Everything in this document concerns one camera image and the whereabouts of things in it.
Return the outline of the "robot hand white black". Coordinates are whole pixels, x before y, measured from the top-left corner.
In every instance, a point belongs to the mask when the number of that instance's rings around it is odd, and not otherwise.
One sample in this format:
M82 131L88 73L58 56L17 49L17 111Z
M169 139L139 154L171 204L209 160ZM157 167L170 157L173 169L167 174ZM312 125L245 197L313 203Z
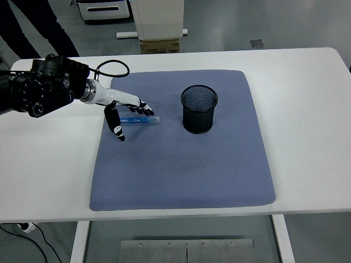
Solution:
M93 89L88 104L105 106L104 114L110 131L121 141L125 141L117 106L129 108L146 116L153 116L151 107L139 97L116 89L106 89L98 81L92 81Z

